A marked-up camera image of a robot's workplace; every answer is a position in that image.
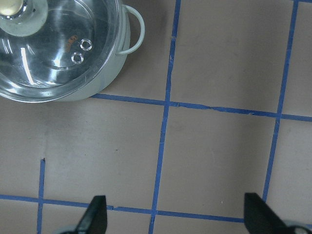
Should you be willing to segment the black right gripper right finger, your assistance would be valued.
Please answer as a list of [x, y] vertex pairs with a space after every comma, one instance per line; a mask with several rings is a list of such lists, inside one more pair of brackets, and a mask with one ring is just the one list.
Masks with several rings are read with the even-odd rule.
[[257, 193], [244, 195], [244, 225], [250, 234], [292, 234]]

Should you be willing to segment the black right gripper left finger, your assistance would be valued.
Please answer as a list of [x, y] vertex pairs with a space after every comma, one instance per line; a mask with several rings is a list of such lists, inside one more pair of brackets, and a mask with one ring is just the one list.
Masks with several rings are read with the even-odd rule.
[[107, 230], [106, 196], [94, 196], [80, 222], [77, 234], [105, 234]]

